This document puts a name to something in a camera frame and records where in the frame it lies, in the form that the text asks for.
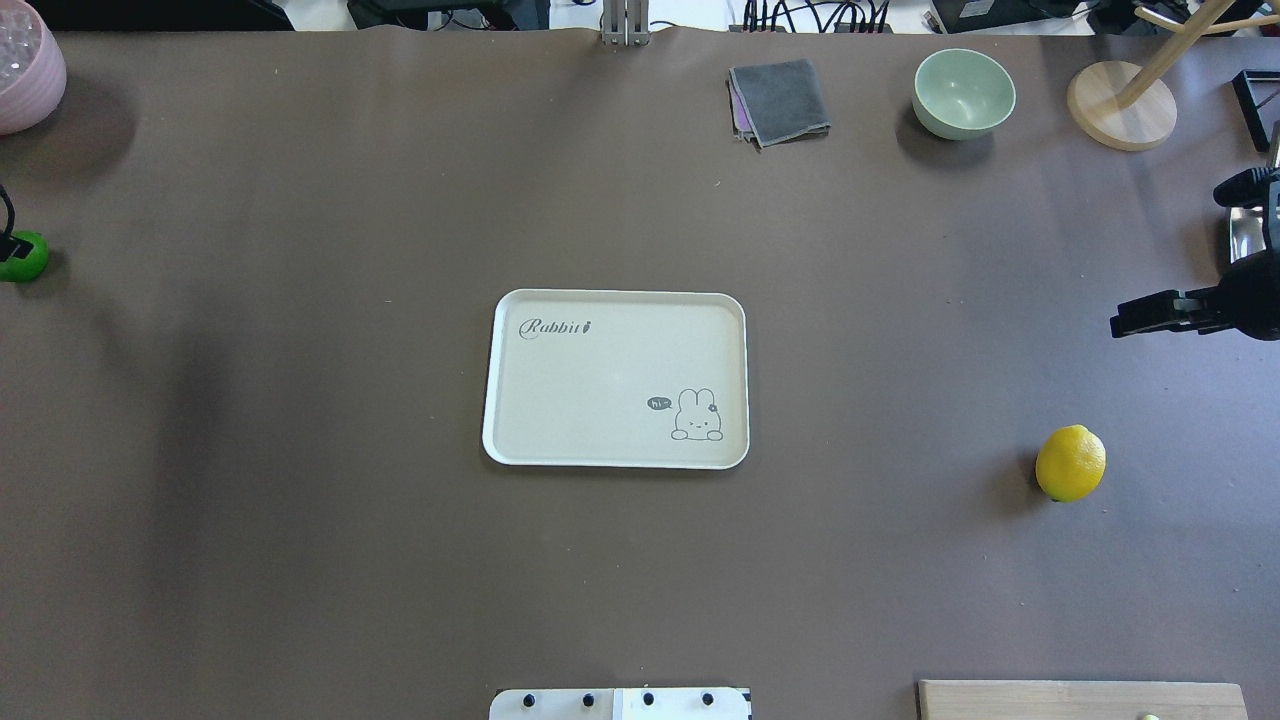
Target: green bowl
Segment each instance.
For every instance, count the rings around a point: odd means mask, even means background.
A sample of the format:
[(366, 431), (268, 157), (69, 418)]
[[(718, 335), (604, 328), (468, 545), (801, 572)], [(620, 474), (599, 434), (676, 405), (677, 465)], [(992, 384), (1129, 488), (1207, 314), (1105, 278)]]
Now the green bowl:
[(915, 69), (911, 106), (920, 124), (938, 137), (987, 135), (1014, 111), (1016, 100), (1005, 68), (975, 50), (938, 50)]

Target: white tray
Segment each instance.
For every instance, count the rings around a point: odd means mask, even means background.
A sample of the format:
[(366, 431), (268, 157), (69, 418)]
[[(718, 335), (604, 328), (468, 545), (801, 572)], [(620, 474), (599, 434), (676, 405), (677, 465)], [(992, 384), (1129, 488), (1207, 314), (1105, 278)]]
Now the white tray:
[(751, 720), (750, 688), (502, 691), (489, 720)]
[(701, 292), (508, 292), (483, 439), (507, 465), (737, 465), (750, 445), (742, 306)]

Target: yellow lemon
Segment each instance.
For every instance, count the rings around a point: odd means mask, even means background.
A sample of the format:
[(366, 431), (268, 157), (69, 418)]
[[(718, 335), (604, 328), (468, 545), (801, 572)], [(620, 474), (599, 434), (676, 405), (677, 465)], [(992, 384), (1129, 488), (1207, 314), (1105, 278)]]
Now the yellow lemon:
[(1036, 482), (1053, 500), (1071, 502), (1093, 492), (1107, 469), (1107, 448), (1084, 425), (1053, 430), (1036, 456)]

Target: metal stand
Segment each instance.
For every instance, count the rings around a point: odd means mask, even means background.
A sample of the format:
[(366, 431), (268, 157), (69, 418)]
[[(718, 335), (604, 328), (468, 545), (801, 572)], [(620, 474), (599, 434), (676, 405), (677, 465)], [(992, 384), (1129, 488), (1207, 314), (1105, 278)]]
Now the metal stand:
[(604, 0), (600, 38), (605, 45), (649, 45), (649, 0)]
[(1084, 132), (1116, 150), (1149, 150), (1174, 132), (1178, 105), (1160, 77), (1202, 35), (1233, 32), (1280, 22), (1280, 18), (1213, 24), (1235, 0), (1206, 0), (1187, 23), (1176, 23), (1151, 10), (1138, 17), (1174, 33), (1151, 63), (1139, 68), (1132, 63), (1094, 63), (1080, 70), (1066, 91), (1071, 117)]

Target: gray cloth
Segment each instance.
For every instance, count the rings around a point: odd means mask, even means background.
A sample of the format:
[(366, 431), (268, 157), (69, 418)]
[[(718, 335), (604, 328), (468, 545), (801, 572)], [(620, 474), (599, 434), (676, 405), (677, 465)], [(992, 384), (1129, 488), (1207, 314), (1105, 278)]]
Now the gray cloth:
[(754, 136), (760, 147), (831, 128), (818, 72), (809, 60), (730, 68), (728, 81), (750, 123), (750, 132), (741, 135)]

